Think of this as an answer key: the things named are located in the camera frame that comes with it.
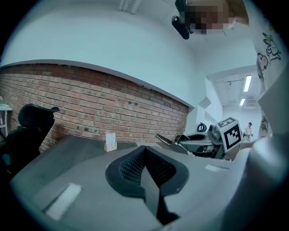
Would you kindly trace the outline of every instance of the white pipe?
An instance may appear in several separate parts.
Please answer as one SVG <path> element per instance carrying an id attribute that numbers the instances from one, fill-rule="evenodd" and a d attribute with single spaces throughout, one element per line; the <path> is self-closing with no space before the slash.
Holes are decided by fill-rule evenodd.
<path id="1" fill-rule="evenodd" d="M 131 8 L 131 14 L 135 14 L 142 0 L 136 0 Z"/>
<path id="2" fill-rule="evenodd" d="M 124 2 L 125 0 L 121 0 L 121 3 L 119 4 L 119 10 L 122 10 Z"/>
<path id="3" fill-rule="evenodd" d="M 124 6 L 123 6 L 123 11 L 127 11 L 128 5 L 130 4 L 131 0 L 126 0 Z"/>

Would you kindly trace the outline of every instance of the table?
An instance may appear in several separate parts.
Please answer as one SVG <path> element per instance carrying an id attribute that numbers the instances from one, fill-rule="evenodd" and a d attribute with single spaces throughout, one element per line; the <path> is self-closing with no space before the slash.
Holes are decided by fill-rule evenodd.
<path id="1" fill-rule="evenodd" d="M 0 116 L 0 129 L 5 128 L 5 136 L 8 136 L 8 129 L 7 129 L 7 111 L 12 111 L 13 109 L 8 104 L 0 104 L 0 111 L 4 111 L 4 124 L 3 119 Z"/>
<path id="2" fill-rule="evenodd" d="M 10 182 L 19 195 L 31 199 L 49 182 L 73 166 L 98 156 L 105 155 L 105 141 L 73 135 L 65 136 L 26 165 Z M 136 147 L 136 143 L 117 142 L 117 150 Z"/>

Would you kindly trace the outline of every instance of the brick wall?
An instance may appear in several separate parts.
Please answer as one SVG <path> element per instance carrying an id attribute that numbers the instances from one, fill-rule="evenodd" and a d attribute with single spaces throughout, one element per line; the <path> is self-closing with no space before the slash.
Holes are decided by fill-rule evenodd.
<path id="1" fill-rule="evenodd" d="M 14 109 L 10 129 L 27 103 L 57 106 L 55 124 L 42 144 L 48 149 L 66 134 L 120 142 L 157 142 L 183 133 L 188 107 L 154 90 L 106 73 L 66 65 L 16 65 L 0 72 L 0 95 Z"/>

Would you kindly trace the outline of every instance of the fluorescent light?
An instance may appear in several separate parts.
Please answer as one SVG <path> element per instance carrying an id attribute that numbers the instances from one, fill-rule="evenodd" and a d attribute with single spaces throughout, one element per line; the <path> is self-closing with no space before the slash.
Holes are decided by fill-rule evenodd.
<path id="1" fill-rule="evenodd" d="M 252 78 L 251 75 L 247 75 L 244 92 L 247 92 L 249 90 L 251 78 Z"/>
<path id="2" fill-rule="evenodd" d="M 242 99 L 241 103 L 240 103 L 240 106 L 243 106 L 244 102 L 245 102 L 245 99 Z"/>

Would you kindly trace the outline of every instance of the black office chair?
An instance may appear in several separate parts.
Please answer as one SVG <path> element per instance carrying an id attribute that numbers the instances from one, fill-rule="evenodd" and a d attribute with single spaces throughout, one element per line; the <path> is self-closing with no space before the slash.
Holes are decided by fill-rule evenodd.
<path id="1" fill-rule="evenodd" d="M 6 144 L 0 149 L 2 161 L 11 177 L 37 157 L 39 147 L 54 124 L 53 113 L 58 107 L 46 109 L 26 104 L 18 114 L 21 126 L 9 133 Z"/>

